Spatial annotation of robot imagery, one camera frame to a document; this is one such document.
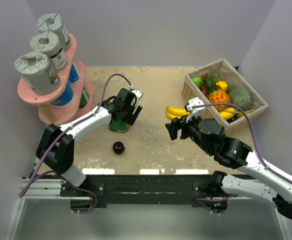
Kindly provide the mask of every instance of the cantaloupe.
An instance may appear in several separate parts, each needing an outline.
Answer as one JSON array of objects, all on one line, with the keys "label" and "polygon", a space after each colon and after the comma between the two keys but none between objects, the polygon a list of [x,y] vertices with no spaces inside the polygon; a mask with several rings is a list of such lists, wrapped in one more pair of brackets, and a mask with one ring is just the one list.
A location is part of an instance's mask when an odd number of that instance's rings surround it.
[{"label": "cantaloupe", "polygon": [[249,91],[245,89],[235,89],[230,93],[230,102],[237,105],[244,111],[247,111],[251,108],[252,97]]}]

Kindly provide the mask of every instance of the wicker basket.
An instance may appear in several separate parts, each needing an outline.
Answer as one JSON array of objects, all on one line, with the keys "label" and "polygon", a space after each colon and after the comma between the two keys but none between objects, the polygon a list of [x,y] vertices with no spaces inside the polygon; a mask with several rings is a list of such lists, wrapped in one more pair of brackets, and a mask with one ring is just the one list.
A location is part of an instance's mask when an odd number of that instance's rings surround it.
[{"label": "wicker basket", "polygon": [[[250,91],[253,99],[251,108],[254,109],[254,111],[248,114],[248,116],[252,122],[255,121],[268,107],[268,103],[262,99],[262,97],[252,88],[252,86],[249,85],[249,83],[225,59],[220,59],[186,74],[184,87],[181,93],[186,101],[194,97],[199,97],[199,99],[201,99],[205,104],[209,103],[209,100],[191,80],[191,77],[202,76],[205,74],[216,75],[218,79],[226,81],[232,90],[246,89]],[[207,107],[201,117],[203,119],[216,119],[219,124],[225,127],[225,132],[227,135],[231,135],[248,126],[248,122],[244,117],[228,123],[220,116],[219,112],[213,106]]]}]

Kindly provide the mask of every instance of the pink shelf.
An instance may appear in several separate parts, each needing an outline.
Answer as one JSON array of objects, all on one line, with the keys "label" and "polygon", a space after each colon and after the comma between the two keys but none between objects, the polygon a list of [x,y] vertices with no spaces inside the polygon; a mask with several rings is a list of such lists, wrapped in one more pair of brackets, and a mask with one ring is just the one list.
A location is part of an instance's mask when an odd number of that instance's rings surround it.
[{"label": "pink shelf", "polygon": [[72,66],[72,63],[75,59],[75,53],[77,51],[77,41],[75,37],[70,34],[70,39],[71,39],[71,46],[70,48],[66,51],[66,56],[68,58],[68,64],[63,69],[61,72],[58,73],[59,79],[60,79],[60,86],[57,90],[50,94],[46,95],[38,95],[33,91],[29,85],[26,83],[26,81],[21,78],[20,82],[18,84],[18,94],[20,98],[32,105],[43,105],[52,102],[56,98],[58,98],[65,90],[66,88],[66,83],[68,81],[69,73],[70,73],[70,68]]},{"label": "pink shelf", "polygon": [[[50,108],[50,110],[53,112],[53,114],[58,119],[58,121],[54,123],[57,126],[59,126],[61,124],[68,123],[70,120],[72,120],[76,116],[76,114],[78,113],[78,110],[79,110],[79,103],[80,103],[80,99],[81,99],[82,89],[83,89],[83,86],[85,83],[87,68],[86,68],[85,64],[80,60],[76,60],[76,65],[78,66],[78,69],[79,69],[80,78],[75,84],[71,85],[71,87],[74,91],[74,95],[75,95],[75,99],[74,99],[73,103],[67,108],[56,108],[50,103],[47,104],[47,106]],[[43,122],[45,122],[47,124],[51,124],[51,122],[44,115],[44,113],[41,112],[40,109],[38,109],[38,114],[39,114],[40,119]]]},{"label": "pink shelf", "polygon": [[91,111],[91,106],[92,106],[92,102],[93,102],[93,98],[94,98],[94,86],[92,85],[91,82],[85,81],[85,88],[89,94],[89,101],[83,108],[80,108],[78,110],[77,115],[72,120],[78,119]]}]

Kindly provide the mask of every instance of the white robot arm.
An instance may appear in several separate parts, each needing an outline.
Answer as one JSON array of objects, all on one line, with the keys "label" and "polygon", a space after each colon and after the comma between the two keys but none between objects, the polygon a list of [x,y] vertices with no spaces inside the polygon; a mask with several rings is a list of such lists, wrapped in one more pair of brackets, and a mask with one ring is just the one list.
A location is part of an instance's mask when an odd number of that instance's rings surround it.
[{"label": "white robot arm", "polygon": [[95,107],[86,115],[59,127],[53,124],[47,126],[39,143],[36,156],[41,158],[53,140],[70,127],[71,129],[67,131],[67,134],[62,137],[59,146],[55,146],[49,152],[44,163],[72,185],[81,186],[86,176],[73,163],[75,144],[98,128],[118,120],[122,120],[132,126],[142,110],[141,106],[137,107],[142,96],[143,92],[140,90],[122,88],[117,96],[103,101],[101,107]]},{"label": "white robot arm", "polygon": [[193,107],[203,104],[197,97],[191,99],[185,106],[190,114],[166,124],[170,138],[176,139],[177,131],[182,129],[181,139],[190,137],[207,154],[214,156],[219,164],[237,169],[259,181],[247,181],[215,171],[211,182],[201,187],[212,194],[236,194],[268,203],[292,219],[292,176],[265,160],[261,162],[257,154],[243,142],[227,137],[224,127],[215,119],[201,119],[205,108]]}]

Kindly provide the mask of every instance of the yellow banana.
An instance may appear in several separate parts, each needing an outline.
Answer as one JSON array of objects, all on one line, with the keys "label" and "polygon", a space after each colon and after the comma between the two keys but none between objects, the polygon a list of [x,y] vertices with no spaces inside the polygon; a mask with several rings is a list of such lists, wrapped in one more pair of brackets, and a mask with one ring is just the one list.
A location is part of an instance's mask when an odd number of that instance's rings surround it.
[{"label": "yellow banana", "polygon": [[168,106],[167,107],[167,112],[172,114],[172,115],[175,115],[175,116],[185,116],[185,115],[188,115],[189,112],[186,111],[185,109],[183,108],[175,108],[175,107],[171,107],[171,106]]},{"label": "yellow banana", "polygon": [[167,117],[170,119],[170,120],[173,120],[174,118],[181,118],[180,116],[175,116],[173,114],[171,114],[170,112],[167,111]]}]

